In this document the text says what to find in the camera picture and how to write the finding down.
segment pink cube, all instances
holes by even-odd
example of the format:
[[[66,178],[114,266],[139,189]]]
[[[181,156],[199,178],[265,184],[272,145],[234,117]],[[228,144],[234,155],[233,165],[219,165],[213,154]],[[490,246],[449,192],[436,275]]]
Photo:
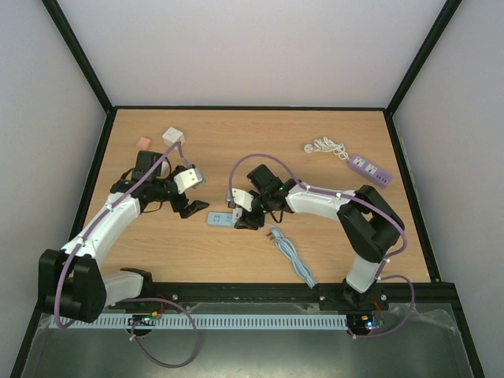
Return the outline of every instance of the pink cube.
[[[152,145],[152,140],[150,140],[146,136],[143,136],[142,138],[140,138],[139,141],[136,143],[136,146],[140,150],[144,150],[144,151],[148,151],[150,149],[151,145]]]

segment light blue cord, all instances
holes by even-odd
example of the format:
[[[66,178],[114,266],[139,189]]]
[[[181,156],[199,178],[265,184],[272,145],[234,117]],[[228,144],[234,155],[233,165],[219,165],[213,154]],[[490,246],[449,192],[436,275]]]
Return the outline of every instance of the light blue cord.
[[[313,288],[317,282],[313,278],[312,271],[309,270],[308,265],[299,260],[298,252],[296,251],[294,244],[292,244],[292,241],[287,239],[277,226],[270,223],[265,223],[265,225],[272,228],[271,233],[272,237],[275,239],[276,247],[285,255],[286,258],[292,261],[292,265],[294,266],[294,270],[298,276],[300,276],[310,288]]]

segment wooden tabletop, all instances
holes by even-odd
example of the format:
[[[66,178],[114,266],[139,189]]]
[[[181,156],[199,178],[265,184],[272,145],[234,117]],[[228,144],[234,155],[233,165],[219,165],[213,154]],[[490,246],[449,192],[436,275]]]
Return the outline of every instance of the wooden tabletop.
[[[167,146],[161,135],[170,126],[184,133],[184,154],[206,176],[206,183],[189,190],[187,197],[209,202],[210,207],[185,220],[173,213],[169,204],[156,213],[140,215],[109,252],[102,274],[134,267],[152,272],[154,280],[161,282],[302,282],[292,264],[265,236],[268,227],[259,231],[215,228],[206,224],[206,218],[209,211],[230,211],[224,203],[229,171],[247,154],[272,154],[313,186],[357,190],[369,184],[334,154],[303,151],[305,144],[326,135],[344,143],[350,156],[361,154],[394,175],[390,186],[379,192],[404,221],[409,247],[392,258],[384,275],[401,273],[415,282],[429,281],[381,112],[121,109],[113,124],[87,222],[99,211],[121,173],[134,166],[139,137],[152,139],[150,150],[164,152]],[[174,165],[181,163],[178,154],[171,154],[170,160]],[[246,175],[261,163],[282,180],[288,179],[274,161],[252,158],[237,169],[233,187],[253,189]],[[345,278],[355,252],[341,224],[313,215],[286,213],[280,229],[296,245],[299,257],[317,281],[341,282]]]

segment white wall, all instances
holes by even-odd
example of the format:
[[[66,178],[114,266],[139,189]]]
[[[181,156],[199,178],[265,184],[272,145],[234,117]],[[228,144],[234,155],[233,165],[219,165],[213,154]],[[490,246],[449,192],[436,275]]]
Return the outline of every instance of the white wall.
[[[0,376],[32,315],[37,265],[69,237],[105,119],[40,0],[0,5]]]
[[[464,1],[395,119],[444,280],[504,371],[504,2]]]
[[[386,106],[444,0],[60,0],[114,105]]]

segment white cord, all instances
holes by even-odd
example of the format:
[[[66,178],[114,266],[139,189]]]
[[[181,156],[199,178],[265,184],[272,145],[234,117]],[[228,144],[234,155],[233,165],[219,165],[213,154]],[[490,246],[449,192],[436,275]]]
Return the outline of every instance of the white cord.
[[[286,258],[292,261],[294,270],[298,276],[306,282],[309,288],[313,288],[317,282],[313,278],[312,271],[309,270],[308,265],[299,260],[298,252],[296,251],[294,244],[292,244],[292,241],[287,239],[277,226],[270,223],[265,223],[265,225],[272,228],[271,233],[268,235],[272,236],[272,240],[275,240],[276,248],[278,248]]]
[[[334,143],[327,136],[320,139],[315,139],[312,144],[305,145],[305,152],[311,154],[312,152],[332,152],[341,160],[350,160],[343,143]]]

